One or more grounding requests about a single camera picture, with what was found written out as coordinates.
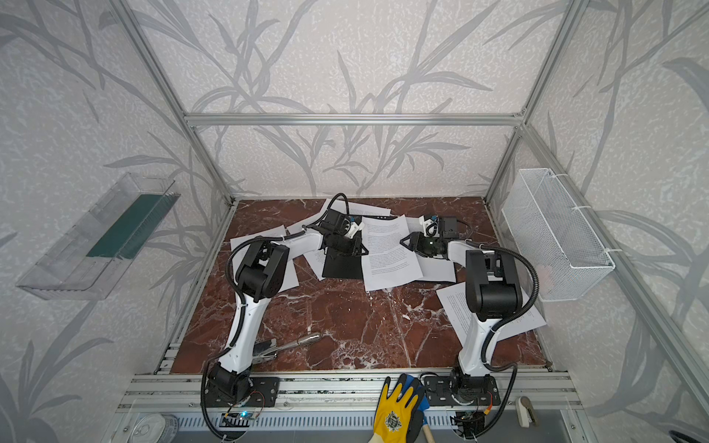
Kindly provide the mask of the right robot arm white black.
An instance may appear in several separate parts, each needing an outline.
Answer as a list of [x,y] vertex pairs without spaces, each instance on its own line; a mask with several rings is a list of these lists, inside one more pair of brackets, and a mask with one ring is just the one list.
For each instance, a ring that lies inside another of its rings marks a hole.
[[516,370],[515,363],[495,367],[492,353],[498,332],[523,317],[540,291],[537,269],[515,250],[464,239],[454,217],[422,216],[400,244],[421,258],[442,258],[465,269],[465,311],[472,315],[450,386],[462,394],[480,389],[494,372]]

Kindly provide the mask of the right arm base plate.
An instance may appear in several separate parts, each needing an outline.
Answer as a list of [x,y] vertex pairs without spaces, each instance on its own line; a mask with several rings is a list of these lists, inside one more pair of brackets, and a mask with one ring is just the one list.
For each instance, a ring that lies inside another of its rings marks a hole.
[[500,390],[491,375],[462,376],[459,380],[451,375],[426,372],[420,380],[425,387],[428,404],[432,407],[473,406],[485,409],[501,404]]

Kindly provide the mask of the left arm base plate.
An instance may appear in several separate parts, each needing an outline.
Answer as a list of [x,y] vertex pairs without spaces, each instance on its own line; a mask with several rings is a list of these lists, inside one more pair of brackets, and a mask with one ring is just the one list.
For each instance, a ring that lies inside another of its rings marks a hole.
[[276,404],[281,379],[278,377],[256,377],[247,382],[245,396],[235,401],[220,391],[212,380],[207,381],[204,400],[207,408],[226,408],[227,406],[249,408],[271,408]]

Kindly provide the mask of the blue folder black inside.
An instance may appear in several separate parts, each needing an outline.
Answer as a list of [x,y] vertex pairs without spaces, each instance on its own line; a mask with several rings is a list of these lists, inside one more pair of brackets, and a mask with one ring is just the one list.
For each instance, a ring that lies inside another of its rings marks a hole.
[[363,246],[362,238],[347,238],[339,234],[328,234],[324,237],[325,262],[322,275],[329,279],[345,279],[362,281],[362,258],[369,254]]

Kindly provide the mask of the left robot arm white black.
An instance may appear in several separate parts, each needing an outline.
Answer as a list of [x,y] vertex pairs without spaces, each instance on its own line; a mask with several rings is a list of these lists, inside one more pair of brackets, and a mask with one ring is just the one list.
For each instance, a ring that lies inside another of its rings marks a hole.
[[330,209],[299,232],[285,236],[261,234],[232,250],[225,278],[236,293],[237,310],[225,348],[203,366],[202,405],[209,394],[231,405],[249,397],[258,330],[269,302],[282,290],[289,262],[321,250],[345,258],[367,256],[362,228],[361,216]]

